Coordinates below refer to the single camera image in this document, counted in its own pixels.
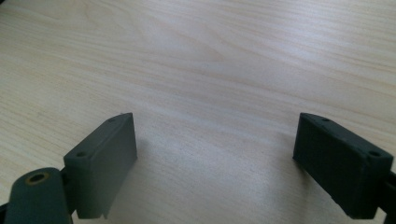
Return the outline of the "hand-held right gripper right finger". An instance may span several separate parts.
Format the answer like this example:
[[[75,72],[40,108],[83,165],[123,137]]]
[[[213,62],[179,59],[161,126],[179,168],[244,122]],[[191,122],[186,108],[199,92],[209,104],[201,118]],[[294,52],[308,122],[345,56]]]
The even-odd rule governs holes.
[[[394,157],[338,123],[302,113],[293,150],[297,161],[354,219],[382,209],[394,218]]]

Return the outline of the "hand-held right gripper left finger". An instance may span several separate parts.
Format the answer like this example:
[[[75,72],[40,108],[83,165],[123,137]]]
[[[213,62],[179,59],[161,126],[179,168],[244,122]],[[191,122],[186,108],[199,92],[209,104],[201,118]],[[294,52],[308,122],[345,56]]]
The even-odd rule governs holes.
[[[64,156],[64,170],[78,217],[106,217],[136,160],[131,113],[107,119],[70,150]]]

